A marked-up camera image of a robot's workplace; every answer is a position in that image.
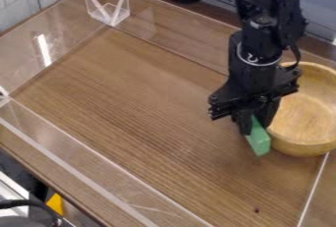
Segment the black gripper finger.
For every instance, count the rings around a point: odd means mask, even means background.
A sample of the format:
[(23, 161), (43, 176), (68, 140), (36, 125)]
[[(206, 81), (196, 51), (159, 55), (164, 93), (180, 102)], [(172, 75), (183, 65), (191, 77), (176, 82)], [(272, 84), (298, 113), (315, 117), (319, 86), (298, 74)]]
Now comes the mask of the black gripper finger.
[(250, 136), (252, 131), (252, 111), (244, 109), (235, 110), (231, 119), (239, 127), (240, 134)]
[(272, 100), (262, 110), (260, 122), (264, 128), (268, 128), (272, 124), (274, 118), (280, 107), (280, 102), (280, 99)]

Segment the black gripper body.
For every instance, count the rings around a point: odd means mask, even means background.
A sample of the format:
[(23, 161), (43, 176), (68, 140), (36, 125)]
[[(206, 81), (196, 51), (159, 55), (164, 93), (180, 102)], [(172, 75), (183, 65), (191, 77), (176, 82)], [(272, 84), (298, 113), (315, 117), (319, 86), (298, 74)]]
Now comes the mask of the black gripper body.
[(210, 95), (210, 117), (218, 120), (239, 109), (251, 110), (260, 121), (262, 110), (275, 99), (298, 92), (302, 69), (298, 63), (280, 65), (282, 54), (267, 64), (252, 63), (243, 57), (243, 34), (228, 40), (228, 79)]

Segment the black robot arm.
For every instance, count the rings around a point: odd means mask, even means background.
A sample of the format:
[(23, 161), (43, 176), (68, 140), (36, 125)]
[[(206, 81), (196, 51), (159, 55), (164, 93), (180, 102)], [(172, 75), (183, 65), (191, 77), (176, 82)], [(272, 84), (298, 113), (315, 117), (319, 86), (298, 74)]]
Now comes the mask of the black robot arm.
[[(202, 0), (172, 0), (192, 4)], [(270, 127), (284, 96), (298, 92), (302, 69), (282, 65), (286, 50), (296, 46), (307, 18), (300, 0), (235, 0), (242, 29), (228, 40), (228, 79), (210, 96), (210, 116), (228, 116), (248, 136), (254, 124)]]

